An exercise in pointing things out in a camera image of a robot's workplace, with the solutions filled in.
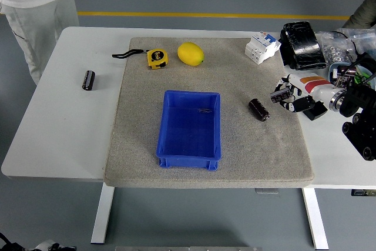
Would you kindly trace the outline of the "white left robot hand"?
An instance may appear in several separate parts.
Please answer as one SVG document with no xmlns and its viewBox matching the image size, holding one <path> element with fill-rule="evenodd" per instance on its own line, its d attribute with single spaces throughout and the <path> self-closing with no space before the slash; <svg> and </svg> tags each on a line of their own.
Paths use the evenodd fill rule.
<svg viewBox="0 0 376 251">
<path fill-rule="evenodd" d="M 35 247 L 35 250 L 42 251 L 77 251 L 76 246 L 64 246 L 53 240 L 46 240 Z"/>
</svg>

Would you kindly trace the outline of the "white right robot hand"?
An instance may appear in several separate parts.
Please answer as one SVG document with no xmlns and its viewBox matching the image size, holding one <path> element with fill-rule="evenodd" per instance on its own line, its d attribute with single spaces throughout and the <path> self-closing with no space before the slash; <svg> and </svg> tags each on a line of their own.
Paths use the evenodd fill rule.
<svg viewBox="0 0 376 251">
<path fill-rule="evenodd" d="M 318 102 L 326 109 L 338 112 L 344 94 L 344 89 L 335 87 L 316 73 L 291 73 L 279 80 L 270 99 L 290 112 L 313 109 Z"/>
</svg>

